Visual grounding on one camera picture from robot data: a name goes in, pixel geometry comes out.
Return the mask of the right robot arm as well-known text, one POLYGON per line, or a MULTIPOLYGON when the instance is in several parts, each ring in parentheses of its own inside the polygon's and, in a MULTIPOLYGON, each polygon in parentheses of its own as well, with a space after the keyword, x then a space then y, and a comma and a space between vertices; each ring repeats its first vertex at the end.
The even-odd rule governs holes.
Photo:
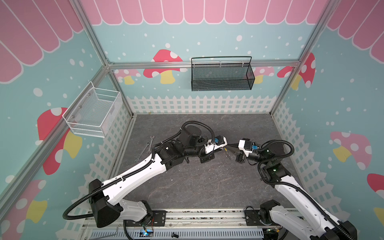
POLYGON ((270 200, 260 206, 260 220, 264 224, 276 223, 300 240, 356 240, 357 229, 349 221, 342 222, 323 208, 296 181, 282 165, 281 160, 295 152, 285 140, 270 140, 257 145, 242 139, 234 148, 238 162, 251 160, 257 165, 262 181, 281 193, 302 214, 299 218, 278 202, 270 200))

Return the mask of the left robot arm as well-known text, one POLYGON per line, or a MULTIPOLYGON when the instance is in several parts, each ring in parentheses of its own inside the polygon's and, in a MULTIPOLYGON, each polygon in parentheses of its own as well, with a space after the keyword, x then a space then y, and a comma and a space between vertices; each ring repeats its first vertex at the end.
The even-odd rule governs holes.
POLYGON ((153 216, 147 201, 125 200, 131 191, 171 168, 199 158, 201 163, 214 159, 215 152, 228 144, 225 137, 198 121, 185 122, 173 136, 151 147, 150 155, 124 173, 101 182, 93 180, 89 193, 71 204, 63 219, 74 221, 94 218, 98 228, 117 220, 131 220, 146 225, 153 216))

